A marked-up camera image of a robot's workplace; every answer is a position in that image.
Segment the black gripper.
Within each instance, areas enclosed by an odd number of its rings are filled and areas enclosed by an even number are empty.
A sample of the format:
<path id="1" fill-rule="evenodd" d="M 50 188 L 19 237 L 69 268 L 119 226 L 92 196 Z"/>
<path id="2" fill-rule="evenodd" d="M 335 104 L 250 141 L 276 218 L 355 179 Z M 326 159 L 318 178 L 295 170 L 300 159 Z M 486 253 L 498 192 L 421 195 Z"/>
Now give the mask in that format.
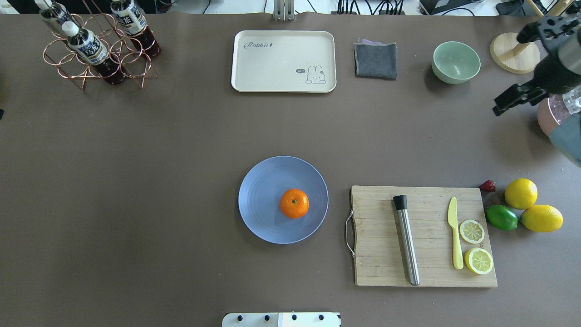
<path id="1" fill-rule="evenodd" d="M 526 103 L 537 105 L 548 94 L 565 94 L 581 83 L 579 73 L 574 73 L 561 63 L 557 56 L 549 54 L 534 70 L 532 83 L 513 84 L 494 99 L 492 108 L 498 117 L 506 110 Z"/>

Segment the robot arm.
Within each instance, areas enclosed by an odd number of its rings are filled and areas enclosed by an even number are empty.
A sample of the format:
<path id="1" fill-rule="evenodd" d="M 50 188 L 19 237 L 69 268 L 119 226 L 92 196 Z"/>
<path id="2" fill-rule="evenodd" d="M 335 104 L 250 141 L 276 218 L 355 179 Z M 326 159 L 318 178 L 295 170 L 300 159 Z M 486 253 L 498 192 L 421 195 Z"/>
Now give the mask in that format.
<path id="1" fill-rule="evenodd" d="M 533 72 L 533 79 L 511 85 L 496 97 L 492 111 L 529 103 L 538 105 L 539 126 L 569 161 L 580 166 L 580 31 L 550 49 Z"/>

